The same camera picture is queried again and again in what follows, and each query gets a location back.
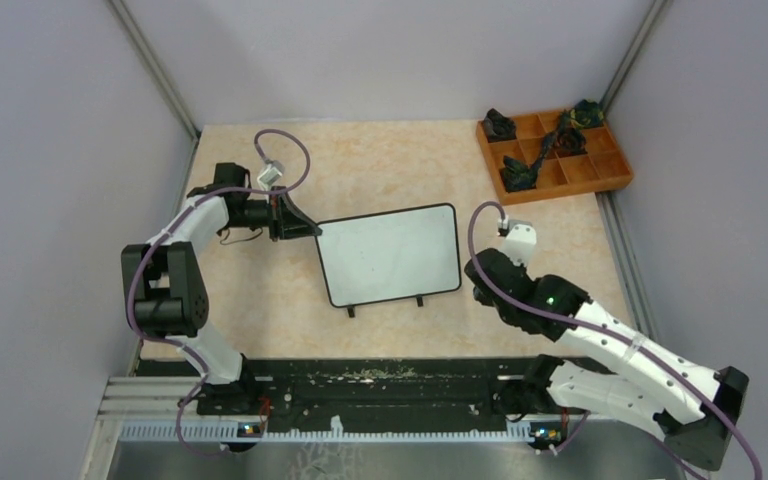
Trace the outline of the small whiteboard with stand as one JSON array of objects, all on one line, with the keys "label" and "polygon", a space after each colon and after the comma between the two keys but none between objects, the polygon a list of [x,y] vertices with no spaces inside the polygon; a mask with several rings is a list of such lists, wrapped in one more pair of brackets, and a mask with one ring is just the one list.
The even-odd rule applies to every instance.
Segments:
[{"label": "small whiteboard with stand", "polygon": [[360,306],[413,300],[462,286],[456,208],[436,203],[326,220],[315,237],[329,304],[353,318]]}]

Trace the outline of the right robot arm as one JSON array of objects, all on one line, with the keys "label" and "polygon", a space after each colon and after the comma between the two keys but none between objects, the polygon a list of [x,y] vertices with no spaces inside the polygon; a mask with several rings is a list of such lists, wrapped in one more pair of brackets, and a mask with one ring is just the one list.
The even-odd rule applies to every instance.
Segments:
[{"label": "right robot arm", "polygon": [[749,377],[734,366],[695,364],[623,324],[570,281],[526,267],[489,248],[464,268],[473,296],[509,326],[575,348],[607,368],[596,373],[540,355],[523,398],[536,412],[554,406],[598,412],[661,441],[681,460],[721,469],[740,417]]}]

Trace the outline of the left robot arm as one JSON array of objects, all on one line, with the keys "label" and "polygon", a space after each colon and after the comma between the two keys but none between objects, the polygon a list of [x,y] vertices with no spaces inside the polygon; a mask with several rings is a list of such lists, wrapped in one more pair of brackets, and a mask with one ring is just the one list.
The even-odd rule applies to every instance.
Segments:
[{"label": "left robot arm", "polygon": [[273,241],[321,235],[319,226],[278,185],[282,166],[269,161],[251,184],[248,169],[220,163],[212,183],[190,191],[160,233],[121,252],[126,318],[149,341],[175,346],[205,386],[221,390],[237,414],[252,411],[260,388],[245,356],[209,321],[210,302],[198,256],[231,229],[264,230]]}]

